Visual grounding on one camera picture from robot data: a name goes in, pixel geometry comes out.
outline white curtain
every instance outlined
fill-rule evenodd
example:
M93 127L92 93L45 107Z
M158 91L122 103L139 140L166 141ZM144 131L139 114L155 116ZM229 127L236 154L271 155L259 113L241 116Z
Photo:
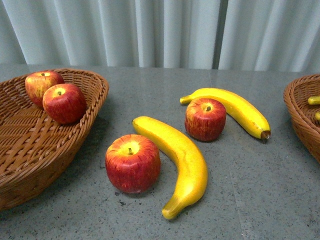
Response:
M319 13L320 0L0 0L0 64L317 72Z

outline yellow banana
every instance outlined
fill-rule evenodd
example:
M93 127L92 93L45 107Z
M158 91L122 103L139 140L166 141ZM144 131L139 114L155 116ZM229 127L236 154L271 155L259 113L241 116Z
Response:
M153 141L176 165L178 177L171 199L162 209L170 220L186 206L196 203L208 182L206 161L199 148L182 132L157 119L140 116L132 121L135 131Z
M234 92L220 88L200 88L180 98L181 104L188 104L196 98L209 98L221 102L226 112L233 117L250 135L267 140L271 130L267 119L247 100Z
M320 111L317 111L317 112L314 114L314 118L315 118L315 120L320 121Z
M311 96L308 98L309 105L318 105L320 104L320 96Z

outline table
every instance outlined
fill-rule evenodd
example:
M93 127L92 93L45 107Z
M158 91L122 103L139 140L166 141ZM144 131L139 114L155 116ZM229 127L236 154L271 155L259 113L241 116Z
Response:
M0 64L0 81L62 67L101 74L109 94L67 170L36 198L0 212L0 239L320 239L320 165L296 136L283 101L286 85L310 72ZM263 144L227 116L218 140L193 140L207 162L206 192L166 220L161 209L175 188L174 163L161 152L157 183L124 194L107 177L105 153L135 133L131 121L142 115L186 133L187 106L179 98L203 87L247 99L268 119L271 137Z

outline wicker basket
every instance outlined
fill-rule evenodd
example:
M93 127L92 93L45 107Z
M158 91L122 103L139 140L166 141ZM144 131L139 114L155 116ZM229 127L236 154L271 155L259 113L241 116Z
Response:
M315 119L320 105L308 104L308 98L317 95L320 95L320 74L306 75L290 82L283 99L295 133L320 163L320 122Z
M0 82L0 211L36 197L64 172L108 95L108 82L95 72L52 70L80 87L86 114L77 123L59 125L29 100L28 74Z

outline apple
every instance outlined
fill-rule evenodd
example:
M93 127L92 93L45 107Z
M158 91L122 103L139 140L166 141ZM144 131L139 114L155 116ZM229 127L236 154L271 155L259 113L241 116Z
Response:
M107 149L105 168L110 182L120 191L127 194L143 193L159 177L159 149L145 136L124 135Z
M56 84L64 84L64 78L55 71L38 71L25 78L26 94L31 102L43 109L43 97L50 87Z
M216 140L225 128L225 106L211 98L195 98L185 110L184 127L193 138L209 142Z
M87 110L83 92L73 83L50 87L43 95L42 104L49 117L60 124L71 124L80 120Z

